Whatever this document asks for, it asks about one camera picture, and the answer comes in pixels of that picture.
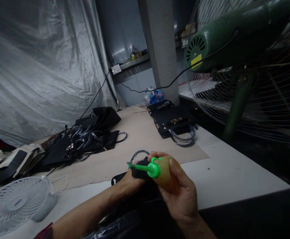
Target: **fan pole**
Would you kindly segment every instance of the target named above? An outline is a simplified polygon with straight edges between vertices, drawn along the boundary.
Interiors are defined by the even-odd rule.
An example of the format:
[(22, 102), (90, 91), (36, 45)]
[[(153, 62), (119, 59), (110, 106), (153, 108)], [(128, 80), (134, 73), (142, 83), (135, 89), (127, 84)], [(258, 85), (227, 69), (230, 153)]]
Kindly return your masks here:
[(253, 73), (240, 75), (238, 78), (234, 100), (232, 102), (223, 133), (223, 139), (225, 141), (231, 141), (234, 133), (237, 130), (241, 117), (245, 111), (248, 99), (252, 93), (255, 78), (255, 74)]

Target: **silver tarp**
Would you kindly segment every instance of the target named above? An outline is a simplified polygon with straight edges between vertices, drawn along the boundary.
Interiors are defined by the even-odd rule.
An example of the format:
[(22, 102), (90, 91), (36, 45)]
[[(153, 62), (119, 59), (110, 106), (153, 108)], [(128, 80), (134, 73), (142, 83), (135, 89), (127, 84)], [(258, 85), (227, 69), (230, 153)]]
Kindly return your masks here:
[[(106, 65), (94, 1), (0, 0), (0, 139), (20, 146), (71, 126)], [(87, 113), (117, 104), (105, 82)]]

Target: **hand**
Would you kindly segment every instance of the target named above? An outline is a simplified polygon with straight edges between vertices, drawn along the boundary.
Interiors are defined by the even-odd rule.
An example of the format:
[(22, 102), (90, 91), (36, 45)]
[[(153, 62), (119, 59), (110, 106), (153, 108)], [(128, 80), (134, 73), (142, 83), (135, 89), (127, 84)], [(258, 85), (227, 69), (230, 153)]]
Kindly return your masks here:
[[(164, 152), (152, 151), (148, 159), (150, 161), (152, 157), (158, 158), (166, 155), (168, 154)], [(199, 214), (195, 184), (186, 175), (183, 169), (177, 168), (173, 160), (169, 161), (169, 167), (170, 172), (178, 179), (180, 193), (178, 195), (173, 195), (159, 187), (168, 210), (181, 229), (189, 225), (196, 225), (199, 220)]]
[(125, 176), (117, 183), (120, 186), (124, 194), (124, 198), (127, 198), (140, 190), (146, 181), (143, 179), (137, 179), (132, 176), (132, 170), (128, 170)]

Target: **small white fan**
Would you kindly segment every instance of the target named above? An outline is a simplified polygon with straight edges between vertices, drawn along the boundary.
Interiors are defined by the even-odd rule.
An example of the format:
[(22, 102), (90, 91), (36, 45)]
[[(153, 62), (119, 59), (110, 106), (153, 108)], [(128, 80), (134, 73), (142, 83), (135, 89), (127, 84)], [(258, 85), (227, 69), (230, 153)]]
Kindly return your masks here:
[(50, 181), (45, 177), (27, 177), (0, 189), (0, 236), (16, 230), (28, 220), (43, 220), (57, 201), (49, 193)]

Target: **fan base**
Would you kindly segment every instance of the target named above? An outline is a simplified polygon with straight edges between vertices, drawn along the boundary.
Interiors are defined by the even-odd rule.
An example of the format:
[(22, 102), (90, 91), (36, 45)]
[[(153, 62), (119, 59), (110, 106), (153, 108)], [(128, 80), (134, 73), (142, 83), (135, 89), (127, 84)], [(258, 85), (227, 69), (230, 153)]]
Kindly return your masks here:
[(46, 215), (52, 210), (54, 205), (58, 200), (58, 196), (56, 194), (49, 193), (42, 207), (38, 210), (38, 212), (31, 218), (34, 222), (42, 221)]

